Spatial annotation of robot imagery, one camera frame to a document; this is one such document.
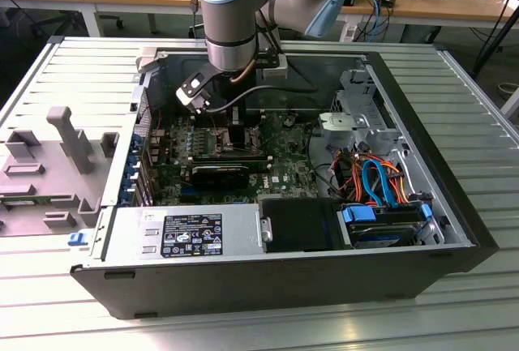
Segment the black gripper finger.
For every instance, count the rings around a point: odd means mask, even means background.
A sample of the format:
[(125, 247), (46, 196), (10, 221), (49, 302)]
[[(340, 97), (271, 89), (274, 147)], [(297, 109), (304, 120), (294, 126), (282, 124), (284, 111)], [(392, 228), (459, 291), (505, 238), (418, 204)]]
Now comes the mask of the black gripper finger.
[(227, 114), (229, 143), (233, 148), (242, 149), (245, 144), (245, 129), (240, 108), (238, 106), (229, 108)]

